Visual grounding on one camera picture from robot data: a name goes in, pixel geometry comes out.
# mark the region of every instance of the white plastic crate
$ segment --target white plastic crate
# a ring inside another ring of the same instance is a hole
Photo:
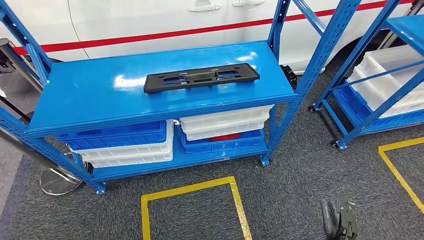
[[[248,132],[264,128],[273,106],[182,117],[180,124],[188,141]]]
[[[360,68],[365,77],[369,77],[422,60],[424,60],[423,56],[418,54],[410,46],[404,45],[366,52],[362,62],[358,65],[358,68]],[[379,94],[384,98],[385,101],[397,90],[399,90],[406,82],[408,82],[423,67],[424,64],[410,67],[394,72],[392,74],[386,74],[380,77],[372,78],[365,82],[354,84],[352,87],[361,94],[359,89],[367,88],[369,86],[368,83],[371,83],[376,89],[378,89]],[[422,103],[424,103],[424,83],[418,85],[414,90],[409,92],[405,97],[398,101],[395,107],[409,107]]]
[[[95,168],[172,160],[174,124],[166,121],[166,141],[161,143],[72,150]]]
[[[366,78],[366,75],[362,72],[360,66],[356,66],[353,69],[352,75],[347,79],[347,81],[354,82],[363,78]],[[363,81],[357,84],[353,84],[352,88],[362,96],[369,108],[373,111],[376,110],[381,104],[383,104],[388,99],[388,97],[384,96],[382,91],[375,87],[374,84],[372,84],[370,81]],[[393,105],[390,109],[383,113],[380,118],[387,118],[390,116],[424,109],[423,101],[417,101],[417,103],[409,102],[406,104],[401,101],[398,101],[395,105]]]
[[[108,160],[95,160],[89,161],[94,168],[105,168],[105,167],[116,167],[134,164],[149,164],[157,162],[167,162],[173,159],[172,150],[165,155],[158,156],[140,156],[140,157],[129,157],[129,158],[114,158]]]

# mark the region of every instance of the chrome stanchion base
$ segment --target chrome stanchion base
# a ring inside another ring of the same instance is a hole
[[[91,165],[84,163],[85,169],[90,172]],[[65,196],[73,193],[84,184],[61,168],[48,168],[40,178],[40,186],[43,192],[52,196]]]

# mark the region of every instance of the white car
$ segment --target white car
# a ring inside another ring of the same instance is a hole
[[[402,0],[402,16],[414,0]],[[305,0],[326,24],[339,0]],[[330,59],[361,37],[386,1],[363,0]],[[59,61],[193,48],[268,38],[277,0],[7,0],[44,48]],[[4,25],[0,37],[16,39]],[[306,68],[320,39],[291,3],[281,33],[280,64]],[[23,48],[17,48],[25,54]]]

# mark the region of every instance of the yellow floor marking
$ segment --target yellow floor marking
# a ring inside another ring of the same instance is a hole
[[[387,167],[390,169],[390,171],[393,173],[393,175],[396,177],[396,179],[399,181],[400,185],[406,190],[406,192],[409,194],[410,198],[413,200],[413,202],[416,204],[416,206],[421,210],[421,212],[424,214],[424,204],[421,202],[421,200],[417,197],[417,195],[414,193],[414,191],[411,189],[411,187],[408,185],[408,183],[405,181],[405,179],[401,176],[399,171],[396,169],[396,167],[393,165],[393,163],[390,161],[389,157],[387,157],[385,151],[393,150],[393,149],[400,149],[412,145],[422,144],[424,143],[424,137],[419,137],[411,140],[406,141],[400,141],[395,142],[387,145],[381,145],[378,147],[378,154],[380,154],[381,158],[384,160]]]
[[[249,230],[248,220],[245,215],[245,210],[243,209],[242,199],[240,198],[239,189],[237,188],[236,179],[234,176],[227,176],[223,178],[218,178],[215,180],[200,182],[192,185],[187,185],[183,187],[177,187],[165,191],[158,191],[154,193],[149,193],[141,196],[141,224],[143,231],[143,240],[150,240],[150,223],[149,223],[149,209],[148,201],[162,199],[166,197],[172,197],[180,194],[186,194],[206,188],[216,187],[219,185],[229,184],[232,192],[232,197],[234,198],[235,208],[237,209],[238,218],[240,220],[241,229],[243,231],[245,240],[252,240],[252,235]]]

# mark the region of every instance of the car door handle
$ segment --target car door handle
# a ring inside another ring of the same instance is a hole
[[[205,11],[213,11],[218,10],[222,7],[219,3],[209,4],[209,5],[203,5],[203,6],[193,6],[190,7],[188,10],[190,12],[205,12]]]
[[[263,4],[264,2],[265,0],[236,0],[232,2],[232,5],[234,7],[244,7],[244,6]]]

